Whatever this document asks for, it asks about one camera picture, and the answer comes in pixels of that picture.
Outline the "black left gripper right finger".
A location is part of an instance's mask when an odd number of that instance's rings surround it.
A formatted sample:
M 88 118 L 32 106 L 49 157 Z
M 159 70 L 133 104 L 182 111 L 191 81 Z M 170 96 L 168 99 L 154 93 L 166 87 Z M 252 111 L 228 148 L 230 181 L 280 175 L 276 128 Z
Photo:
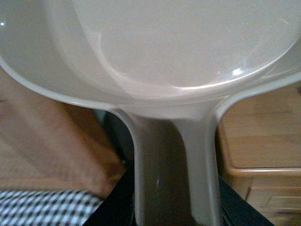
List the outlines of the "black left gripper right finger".
M 222 177 L 218 179 L 224 226 L 273 226 L 273 223 L 243 200 Z

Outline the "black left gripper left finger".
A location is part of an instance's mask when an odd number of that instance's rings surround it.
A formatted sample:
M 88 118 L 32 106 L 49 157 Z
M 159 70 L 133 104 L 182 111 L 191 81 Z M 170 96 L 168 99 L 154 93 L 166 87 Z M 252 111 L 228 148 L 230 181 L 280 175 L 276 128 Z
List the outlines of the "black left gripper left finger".
M 135 166 L 131 162 L 110 195 L 86 221 L 87 226 L 135 226 Z

